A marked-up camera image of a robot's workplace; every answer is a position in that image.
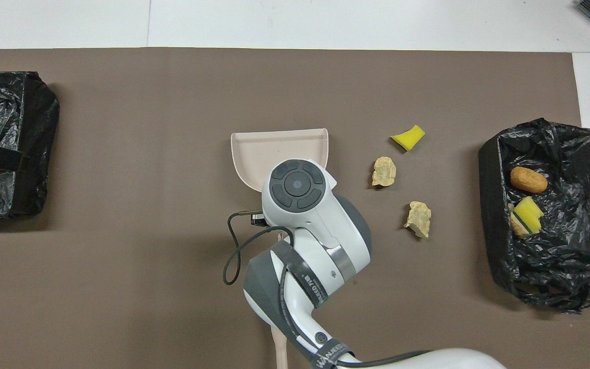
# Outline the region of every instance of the black cable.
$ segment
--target black cable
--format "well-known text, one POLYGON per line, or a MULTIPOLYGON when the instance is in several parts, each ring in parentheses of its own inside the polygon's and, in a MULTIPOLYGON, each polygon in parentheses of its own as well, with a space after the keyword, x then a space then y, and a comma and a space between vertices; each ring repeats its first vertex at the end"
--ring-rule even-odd
POLYGON ((231 253, 231 256, 229 256, 229 259, 227 259, 227 263, 224 265, 224 269, 222 270, 222 280, 226 285, 232 285, 232 284, 236 283, 236 280, 238 280, 238 276, 241 273, 241 250, 244 249, 245 246, 249 245, 256 238, 259 238, 260 236, 262 236, 266 233, 272 232, 272 231, 284 231, 286 234, 288 234, 288 237, 290 237, 290 245, 291 246, 295 245, 295 236, 293 236, 293 232, 286 227, 282 227, 282 226, 277 225, 274 227, 268 227, 266 229, 263 229, 259 233, 250 237, 242 245, 238 246, 238 240, 236 238, 236 234, 234 233, 234 230, 231 228, 231 219, 233 217, 235 217, 236 215, 247 215, 247 214, 244 214, 243 212, 234 213, 234 214, 230 215, 229 219, 227 220, 227 224, 229 225, 229 231, 231 232, 231 236, 234 239, 234 243, 236 244, 236 249, 234 250, 234 252, 231 253), (238 259, 238 265, 236 266, 236 274, 234 275, 233 279, 228 280, 227 279, 227 269, 229 268, 229 264, 231 264, 231 260, 234 259, 235 255, 237 255, 237 259, 238 259))
POLYGON ((412 357, 417 357, 418 355, 426 354, 429 350, 420 350, 420 351, 412 351, 410 353, 400 354, 394 357, 388 357, 386 359, 379 359, 367 362, 345 362, 339 361, 337 362, 337 366, 344 366, 344 367, 371 367, 377 365, 386 365, 392 364, 394 362, 411 359, 412 357))

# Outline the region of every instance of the bin lined with black bag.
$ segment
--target bin lined with black bag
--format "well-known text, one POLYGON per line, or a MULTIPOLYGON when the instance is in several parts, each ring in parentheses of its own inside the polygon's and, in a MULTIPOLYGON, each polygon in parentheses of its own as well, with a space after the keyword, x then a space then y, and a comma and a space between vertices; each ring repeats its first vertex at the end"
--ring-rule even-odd
POLYGON ((580 313, 590 306, 590 129, 540 118, 498 133, 479 150, 482 224, 494 281, 527 304, 580 313), (544 175, 547 190, 511 186, 515 166, 544 175), (511 231, 508 203, 532 196, 541 231, 511 231))
POLYGON ((0 72, 0 219, 42 210, 58 110, 36 72, 0 72))

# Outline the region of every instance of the beige crumpled piece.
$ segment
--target beige crumpled piece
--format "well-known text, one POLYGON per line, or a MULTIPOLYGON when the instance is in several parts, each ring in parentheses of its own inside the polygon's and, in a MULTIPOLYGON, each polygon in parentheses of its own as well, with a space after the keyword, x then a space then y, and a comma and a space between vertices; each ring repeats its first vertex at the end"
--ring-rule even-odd
POLYGON ((431 210, 426 203, 420 201, 411 201, 409 206, 411 210, 409 210, 405 228, 411 229, 416 233, 416 236, 427 240, 429 238, 431 210))
POLYGON ((375 161, 372 172, 372 185, 390 186, 395 183, 395 164, 388 156, 382 156, 375 161))

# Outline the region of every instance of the gray strap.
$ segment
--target gray strap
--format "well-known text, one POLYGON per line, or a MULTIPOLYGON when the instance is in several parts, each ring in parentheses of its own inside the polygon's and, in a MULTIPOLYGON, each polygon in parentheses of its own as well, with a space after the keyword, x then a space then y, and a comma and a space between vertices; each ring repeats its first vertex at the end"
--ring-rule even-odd
POLYGON ((325 287, 297 251, 286 241, 277 242, 270 249, 284 263, 291 275, 298 281, 315 308, 320 308, 329 298, 325 287))
POLYGON ((346 353, 351 353, 349 347, 338 339, 331 338, 315 353, 315 357, 311 361, 311 369, 335 367, 338 359, 346 353))

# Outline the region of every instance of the round button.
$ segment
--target round button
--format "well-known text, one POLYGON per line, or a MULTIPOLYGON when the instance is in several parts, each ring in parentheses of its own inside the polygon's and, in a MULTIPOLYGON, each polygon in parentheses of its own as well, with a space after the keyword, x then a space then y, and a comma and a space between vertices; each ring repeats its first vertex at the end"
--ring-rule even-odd
POLYGON ((284 187, 291 196, 303 196, 311 189, 311 180, 309 176, 297 171, 286 176, 284 187))

